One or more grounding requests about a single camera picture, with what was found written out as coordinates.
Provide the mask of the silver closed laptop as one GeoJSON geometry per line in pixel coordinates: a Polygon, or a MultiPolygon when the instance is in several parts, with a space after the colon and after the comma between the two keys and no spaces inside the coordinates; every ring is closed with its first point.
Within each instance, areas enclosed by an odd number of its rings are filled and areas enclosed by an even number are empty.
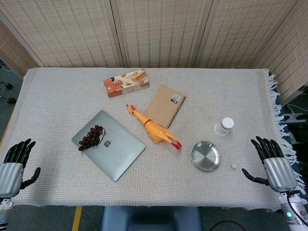
{"type": "Polygon", "coordinates": [[[100,144],[83,152],[109,178],[117,181],[145,150],[146,145],[103,110],[72,138],[72,142],[79,147],[79,141],[95,125],[104,127],[106,136],[100,144]]]}

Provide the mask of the white woven fringed tablecloth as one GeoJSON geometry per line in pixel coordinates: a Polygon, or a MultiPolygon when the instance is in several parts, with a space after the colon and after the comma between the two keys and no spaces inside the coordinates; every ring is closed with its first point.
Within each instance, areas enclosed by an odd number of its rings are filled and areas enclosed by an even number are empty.
{"type": "Polygon", "coordinates": [[[17,205],[222,206],[278,210],[278,194],[249,181],[242,169],[265,177],[251,143],[256,136],[277,140],[270,112],[265,69],[147,68],[150,86],[109,98],[103,81],[127,68],[33,68],[28,70],[0,148],[0,162],[11,146],[26,139],[36,145],[24,178],[40,167],[38,180],[14,197],[17,205]],[[143,111],[162,85],[186,96],[170,131],[181,142],[155,144],[126,104],[143,111]],[[101,110],[133,133],[146,149],[112,181],[72,142],[101,110]],[[214,132],[230,117],[226,136],[214,132]],[[221,153],[220,166],[197,169],[191,150],[212,142],[221,153]]]}

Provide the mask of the brown spiral notebook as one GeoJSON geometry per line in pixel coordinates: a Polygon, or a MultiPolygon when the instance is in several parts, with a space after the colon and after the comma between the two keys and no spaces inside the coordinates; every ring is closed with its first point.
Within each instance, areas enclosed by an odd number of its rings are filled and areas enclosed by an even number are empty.
{"type": "Polygon", "coordinates": [[[142,113],[157,124],[169,128],[186,96],[167,86],[160,86],[142,113]]]}

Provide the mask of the dark red grape bunch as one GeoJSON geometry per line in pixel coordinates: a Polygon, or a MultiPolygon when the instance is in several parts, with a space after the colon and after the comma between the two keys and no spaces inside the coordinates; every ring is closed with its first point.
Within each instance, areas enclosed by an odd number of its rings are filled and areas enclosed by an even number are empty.
{"type": "Polygon", "coordinates": [[[83,152],[93,146],[100,144],[106,136],[106,130],[104,127],[95,125],[90,128],[90,131],[79,141],[78,150],[83,152]]]}

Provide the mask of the yellow rubber chicken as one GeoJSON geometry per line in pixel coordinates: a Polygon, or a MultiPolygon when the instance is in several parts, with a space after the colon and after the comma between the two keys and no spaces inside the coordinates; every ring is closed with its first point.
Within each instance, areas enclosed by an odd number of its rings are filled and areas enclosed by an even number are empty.
{"type": "Polygon", "coordinates": [[[168,129],[144,116],[132,104],[126,104],[126,107],[128,112],[134,115],[142,123],[147,133],[156,144],[161,141],[166,141],[174,146],[177,150],[181,149],[182,144],[168,129]]]}

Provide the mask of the orange cookie box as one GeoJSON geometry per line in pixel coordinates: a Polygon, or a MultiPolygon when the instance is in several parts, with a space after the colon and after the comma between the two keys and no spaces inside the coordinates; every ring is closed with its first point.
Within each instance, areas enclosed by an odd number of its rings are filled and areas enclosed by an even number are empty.
{"type": "Polygon", "coordinates": [[[109,98],[149,87],[149,79],[144,69],[120,74],[103,81],[109,98]]]}

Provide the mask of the black caster chair base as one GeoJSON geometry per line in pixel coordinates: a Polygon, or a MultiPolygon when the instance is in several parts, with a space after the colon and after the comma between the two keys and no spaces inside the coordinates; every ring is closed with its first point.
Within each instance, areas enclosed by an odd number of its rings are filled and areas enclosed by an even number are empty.
{"type": "MultiPolygon", "coordinates": [[[[0,81],[0,91],[1,91],[1,86],[4,85],[6,89],[8,90],[11,90],[13,88],[13,85],[9,82],[3,82],[3,81],[0,81]]],[[[6,98],[4,96],[1,95],[0,93],[0,99],[3,99],[6,101],[6,103],[8,104],[16,104],[17,100],[15,98],[6,98]]]]}

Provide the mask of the white metal stand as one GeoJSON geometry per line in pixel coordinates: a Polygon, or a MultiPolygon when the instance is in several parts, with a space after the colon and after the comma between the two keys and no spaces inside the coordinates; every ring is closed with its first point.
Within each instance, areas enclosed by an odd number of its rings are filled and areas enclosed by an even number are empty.
{"type": "Polygon", "coordinates": [[[287,108],[291,111],[290,113],[284,114],[286,123],[305,123],[306,115],[303,112],[308,112],[308,109],[301,108],[294,104],[287,104],[287,108]],[[294,112],[293,108],[299,109],[301,112],[294,112]]]}

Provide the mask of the dark blue under cloth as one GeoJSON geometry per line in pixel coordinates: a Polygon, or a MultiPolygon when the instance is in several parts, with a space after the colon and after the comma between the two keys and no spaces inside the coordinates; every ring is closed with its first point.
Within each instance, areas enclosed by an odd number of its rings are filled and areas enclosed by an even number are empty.
{"type": "Polygon", "coordinates": [[[269,104],[271,107],[270,112],[273,113],[272,118],[278,136],[278,139],[276,141],[281,145],[285,143],[285,146],[288,145],[291,146],[292,145],[291,134],[287,127],[287,123],[285,122],[280,100],[280,94],[278,93],[277,90],[278,89],[277,82],[274,79],[275,75],[268,69],[265,69],[265,72],[266,72],[265,82],[268,88],[269,102],[270,102],[269,104]]]}

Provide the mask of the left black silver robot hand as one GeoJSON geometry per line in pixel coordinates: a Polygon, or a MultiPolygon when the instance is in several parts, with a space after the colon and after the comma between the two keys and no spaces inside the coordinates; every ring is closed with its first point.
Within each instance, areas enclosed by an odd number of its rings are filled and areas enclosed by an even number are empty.
{"type": "Polygon", "coordinates": [[[40,167],[36,168],[30,179],[23,180],[24,170],[35,144],[35,141],[27,139],[15,144],[8,150],[3,163],[0,164],[0,202],[14,198],[21,190],[38,179],[40,167]]]}

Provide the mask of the blue padded base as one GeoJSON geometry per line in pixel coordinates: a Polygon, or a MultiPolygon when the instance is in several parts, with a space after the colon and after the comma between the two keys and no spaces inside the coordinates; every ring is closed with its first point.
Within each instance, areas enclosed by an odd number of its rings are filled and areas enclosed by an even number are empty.
{"type": "Polygon", "coordinates": [[[187,206],[104,207],[100,231],[203,231],[200,208],[187,206]]]}

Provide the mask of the round steel dish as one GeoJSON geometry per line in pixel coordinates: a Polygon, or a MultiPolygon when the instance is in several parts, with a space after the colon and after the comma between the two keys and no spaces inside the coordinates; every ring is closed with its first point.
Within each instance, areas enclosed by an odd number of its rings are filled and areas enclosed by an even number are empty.
{"type": "Polygon", "coordinates": [[[197,169],[210,172],[220,166],[221,153],[212,142],[201,141],[192,148],[191,160],[197,169]]]}

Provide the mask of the woven bamboo screen panel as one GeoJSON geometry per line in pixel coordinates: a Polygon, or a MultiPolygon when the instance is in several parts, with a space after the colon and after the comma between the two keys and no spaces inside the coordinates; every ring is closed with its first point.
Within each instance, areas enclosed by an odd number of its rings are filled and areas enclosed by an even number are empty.
{"type": "Polygon", "coordinates": [[[194,66],[249,68],[297,0],[211,0],[194,66]]]}
{"type": "Polygon", "coordinates": [[[275,75],[282,105],[308,86],[308,0],[297,0],[253,64],[275,75]]]}
{"type": "Polygon", "coordinates": [[[123,67],[110,0],[0,0],[0,19],[40,67],[123,67]]]}
{"type": "Polygon", "coordinates": [[[109,0],[124,67],[194,67],[214,0],[109,0]]]}
{"type": "Polygon", "coordinates": [[[0,20],[0,60],[4,61],[19,77],[23,78],[28,69],[39,65],[0,20]]]}

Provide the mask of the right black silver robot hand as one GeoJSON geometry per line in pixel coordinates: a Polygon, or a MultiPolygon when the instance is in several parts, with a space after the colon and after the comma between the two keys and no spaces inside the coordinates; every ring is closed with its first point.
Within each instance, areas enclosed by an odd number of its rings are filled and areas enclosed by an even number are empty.
{"type": "Polygon", "coordinates": [[[298,186],[294,171],[289,161],[284,157],[279,144],[256,136],[251,143],[254,145],[266,173],[266,178],[253,177],[246,169],[243,174],[252,182],[270,186],[277,193],[293,191],[298,186]]]}

